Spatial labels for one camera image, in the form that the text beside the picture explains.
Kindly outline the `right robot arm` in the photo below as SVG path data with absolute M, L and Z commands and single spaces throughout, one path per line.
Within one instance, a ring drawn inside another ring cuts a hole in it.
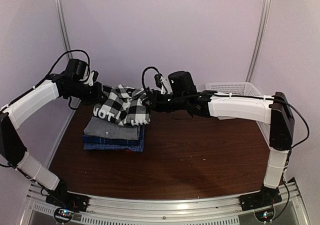
M 256 201 L 259 205 L 266 206 L 276 197 L 284 171 L 289 165 L 295 128 L 292 109 L 282 92 L 250 96 L 215 90 L 171 93 L 151 90 L 147 95 L 151 109 L 156 112 L 186 111 L 191 116 L 202 118 L 231 117 L 256 125 L 268 125 L 270 151 Z

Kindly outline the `grey shirt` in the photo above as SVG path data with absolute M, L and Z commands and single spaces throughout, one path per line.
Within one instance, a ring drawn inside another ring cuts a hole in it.
M 92 117 L 83 133 L 87 136 L 106 139 L 138 140 L 141 126 L 124 127 L 112 122 Z

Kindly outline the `dark blue plaid shirt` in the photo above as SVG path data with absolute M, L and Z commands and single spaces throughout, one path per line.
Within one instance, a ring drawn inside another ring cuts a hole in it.
M 117 146 L 140 146 L 144 143 L 145 126 L 139 128 L 138 140 L 127 139 L 110 139 L 97 136 L 83 135 L 82 141 L 84 144 L 105 144 L 105 145 L 117 145 Z

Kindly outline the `black white checkered shirt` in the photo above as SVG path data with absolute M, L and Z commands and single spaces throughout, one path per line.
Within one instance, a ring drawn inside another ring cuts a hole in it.
M 122 127 L 147 125 L 151 121 L 150 110 L 143 105 L 147 98 L 142 88 L 104 85 L 102 91 L 106 101 L 96 104 L 93 116 Z

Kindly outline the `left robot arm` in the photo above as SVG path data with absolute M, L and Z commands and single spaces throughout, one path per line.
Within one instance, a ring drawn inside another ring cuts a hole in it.
M 71 194 L 61 187 L 57 188 L 60 179 L 42 164 L 44 158 L 31 154 L 45 137 L 37 129 L 45 123 L 56 121 L 52 111 L 44 118 L 40 116 L 51 108 L 51 102 L 62 97 L 78 98 L 84 104 L 98 103 L 103 99 L 103 92 L 97 77 L 97 71 L 91 72 L 87 81 L 53 74 L 0 111 L 0 154 L 14 170 L 53 191 L 51 196 L 61 207 L 72 203 Z M 35 145 L 27 149 L 25 142 L 34 142 Z

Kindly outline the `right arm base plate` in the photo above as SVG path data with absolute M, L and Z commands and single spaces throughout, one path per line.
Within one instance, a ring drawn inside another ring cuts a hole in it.
M 282 200 L 282 196 L 278 190 L 275 192 L 260 190 L 239 197 L 240 206 L 243 212 L 271 208 L 274 204 L 280 203 Z

